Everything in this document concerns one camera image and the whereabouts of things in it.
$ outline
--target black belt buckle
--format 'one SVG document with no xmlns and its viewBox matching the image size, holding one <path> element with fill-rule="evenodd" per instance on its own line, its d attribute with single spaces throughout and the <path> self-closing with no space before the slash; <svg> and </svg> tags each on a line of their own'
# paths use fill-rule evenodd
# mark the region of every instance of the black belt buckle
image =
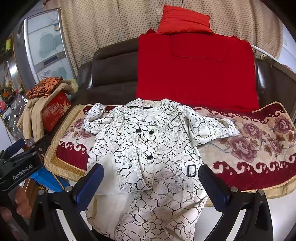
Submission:
<svg viewBox="0 0 296 241">
<path fill-rule="evenodd" d="M 191 166 L 194 167 L 194 173 L 189 174 L 189 168 L 190 168 Z M 195 177 L 195 176 L 196 176 L 196 165 L 195 165 L 195 164 L 191 164 L 191 165 L 188 165 L 188 166 L 187 166 L 187 176 L 188 176 L 188 177 Z"/>
</svg>

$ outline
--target sofa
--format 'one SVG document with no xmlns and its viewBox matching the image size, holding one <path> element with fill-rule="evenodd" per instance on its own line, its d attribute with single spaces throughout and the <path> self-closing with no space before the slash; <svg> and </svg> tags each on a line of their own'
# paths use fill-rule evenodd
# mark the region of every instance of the sofa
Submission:
<svg viewBox="0 0 296 241">
<path fill-rule="evenodd" d="M 138 44 L 133 38 L 97 50 L 93 60 L 78 71 L 79 91 L 71 98 L 77 104 L 124 105 L 135 99 Z M 255 60 L 260 108 L 274 101 L 282 103 L 292 120 L 296 119 L 296 74 L 275 61 Z M 49 133 L 54 136 L 67 113 Z"/>
</svg>

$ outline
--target human hand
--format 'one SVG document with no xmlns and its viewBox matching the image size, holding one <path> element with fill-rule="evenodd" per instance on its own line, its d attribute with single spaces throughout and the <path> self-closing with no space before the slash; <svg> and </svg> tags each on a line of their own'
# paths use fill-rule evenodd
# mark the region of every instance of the human hand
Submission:
<svg viewBox="0 0 296 241">
<path fill-rule="evenodd" d="M 29 199 L 27 198 L 26 193 L 21 186 L 17 187 L 17 191 L 15 193 L 15 202 L 17 204 L 17 213 L 23 218 L 29 218 L 31 216 L 32 209 L 29 205 Z M 0 207 L 0 214 L 5 221 L 12 219 L 10 210 L 5 207 Z"/>
</svg>

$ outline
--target red box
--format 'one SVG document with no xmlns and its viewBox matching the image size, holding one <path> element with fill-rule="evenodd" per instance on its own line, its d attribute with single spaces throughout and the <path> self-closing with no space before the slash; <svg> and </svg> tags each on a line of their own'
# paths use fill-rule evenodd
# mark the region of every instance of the red box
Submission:
<svg viewBox="0 0 296 241">
<path fill-rule="evenodd" d="M 64 91 L 60 91 L 42 110 L 43 128 L 51 131 L 71 104 Z"/>
</svg>

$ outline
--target orange patterned cloth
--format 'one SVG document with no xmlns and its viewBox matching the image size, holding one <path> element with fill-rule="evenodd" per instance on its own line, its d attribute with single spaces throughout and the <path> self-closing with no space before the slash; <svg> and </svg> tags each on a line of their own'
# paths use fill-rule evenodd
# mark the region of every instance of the orange patterned cloth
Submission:
<svg viewBox="0 0 296 241">
<path fill-rule="evenodd" d="M 47 98 L 62 82 L 63 77 L 50 77 L 41 80 L 36 86 L 27 92 L 28 99 L 35 97 Z"/>
</svg>

